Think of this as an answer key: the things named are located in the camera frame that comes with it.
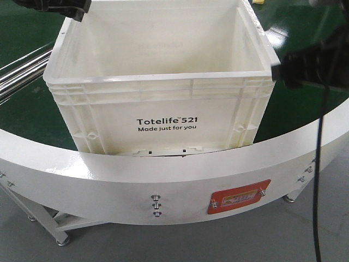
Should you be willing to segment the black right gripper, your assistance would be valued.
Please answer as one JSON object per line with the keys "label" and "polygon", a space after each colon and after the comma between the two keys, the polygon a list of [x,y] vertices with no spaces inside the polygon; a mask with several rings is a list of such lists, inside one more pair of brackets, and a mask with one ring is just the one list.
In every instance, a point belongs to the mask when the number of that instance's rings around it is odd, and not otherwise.
{"label": "black right gripper", "polygon": [[310,84],[330,88],[348,88],[348,46],[335,48],[310,47],[288,53],[281,64],[271,66],[272,80],[283,79],[286,87],[300,88]]}

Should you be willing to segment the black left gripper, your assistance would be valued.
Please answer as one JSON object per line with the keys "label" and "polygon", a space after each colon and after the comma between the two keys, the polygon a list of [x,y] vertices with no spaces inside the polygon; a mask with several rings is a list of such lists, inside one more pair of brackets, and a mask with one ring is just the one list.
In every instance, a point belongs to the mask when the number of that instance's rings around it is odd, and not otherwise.
{"label": "black left gripper", "polygon": [[40,12],[59,13],[81,22],[88,13],[91,0],[14,0],[14,3]]}

